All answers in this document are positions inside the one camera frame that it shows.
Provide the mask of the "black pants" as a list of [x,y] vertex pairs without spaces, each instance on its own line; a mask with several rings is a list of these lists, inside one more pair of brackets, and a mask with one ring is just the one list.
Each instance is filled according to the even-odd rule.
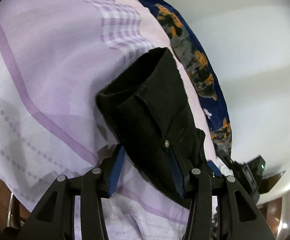
[[96,104],[135,167],[165,196],[183,207],[169,152],[185,158],[204,152],[204,131],[195,126],[184,83],[168,48],[140,56],[99,91]]

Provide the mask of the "navy blue dog-print blanket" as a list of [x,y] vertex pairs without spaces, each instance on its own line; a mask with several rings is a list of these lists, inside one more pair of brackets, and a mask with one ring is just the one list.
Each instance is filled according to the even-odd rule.
[[148,8],[170,39],[171,48],[185,68],[207,118],[217,154],[231,156],[232,129],[227,104],[211,63],[189,25],[164,0],[138,0]]

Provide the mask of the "pink and purple bedsheet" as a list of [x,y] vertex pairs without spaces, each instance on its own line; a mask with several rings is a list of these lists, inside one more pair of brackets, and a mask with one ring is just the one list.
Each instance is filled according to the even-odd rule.
[[28,210],[112,154],[96,94],[170,46],[138,0],[0,0],[0,179]]

